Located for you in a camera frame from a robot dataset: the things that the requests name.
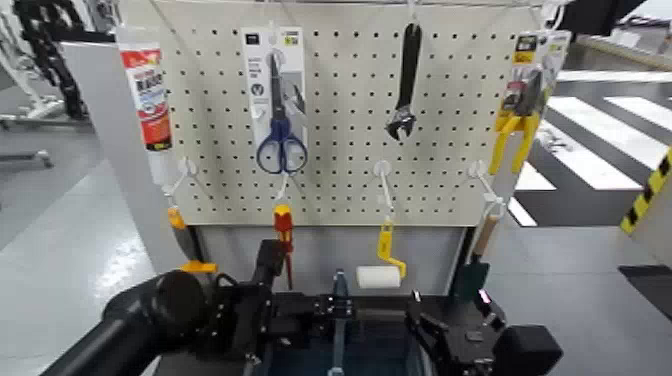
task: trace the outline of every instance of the glue tube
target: glue tube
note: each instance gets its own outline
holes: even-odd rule
[[[180,173],[172,150],[168,93],[160,66],[158,38],[152,38],[147,29],[122,26],[117,29],[117,41],[152,180],[165,191],[175,184]]]

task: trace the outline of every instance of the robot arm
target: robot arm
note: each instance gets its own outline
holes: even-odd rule
[[[330,294],[273,294],[284,260],[282,243],[263,240],[251,280],[220,275],[206,289],[207,298],[196,277],[181,271],[126,290],[42,376],[136,376],[158,355],[180,350],[203,362],[259,364],[269,345],[307,349],[313,338],[333,344],[330,373],[342,374],[354,323],[375,320],[375,312],[387,312],[385,321],[391,313],[401,318],[438,376],[539,376],[562,356],[545,327],[507,327],[483,290],[468,303],[417,292],[357,297],[348,294],[338,271]]]
[[[161,353],[186,345],[205,317],[194,276],[171,271],[110,300],[100,323],[43,376],[140,375]]]

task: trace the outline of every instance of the white stripe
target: white stripe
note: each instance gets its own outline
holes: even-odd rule
[[[516,183],[517,191],[554,191],[556,189],[531,164],[527,162],[523,164],[523,169],[520,171],[520,176],[518,177],[518,183]]]
[[[672,72],[560,71],[558,81],[672,82]]]
[[[655,170],[667,146],[574,97],[551,97],[548,105],[625,154]]]
[[[656,125],[672,131],[672,111],[644,98],[639,97],[609,97],[609,102],[623,107],[625,110],[642,117]]]
[[[509,212],[523,227],[534,227],[537,225],[537,221],[532,218],[530,213],[514,197],[511,197],[509,201]]]
[[[586,149],[553,124],[543,120],[537,132],[542,145],[550,150],[555,158],[567,166],[583,181],[597,190],[616,190],[642,188],[619,169]]]

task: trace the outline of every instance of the white tube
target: white tube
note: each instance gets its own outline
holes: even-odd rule
[[[401,275],[399,268],[389,266],[358,266],[357,284],[362,289],[399,288]]]

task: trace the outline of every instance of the screwdriver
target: screwdriver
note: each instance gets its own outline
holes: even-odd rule
[[[292,244],[292,210],[289,205],[277,205],[273,210],[273,227],[278,234],[280,240],[285,246],[285,264],[287,265],[287,287],[291,291],[294,289],[294,282],[292,279],[292,252],[294,245]]]

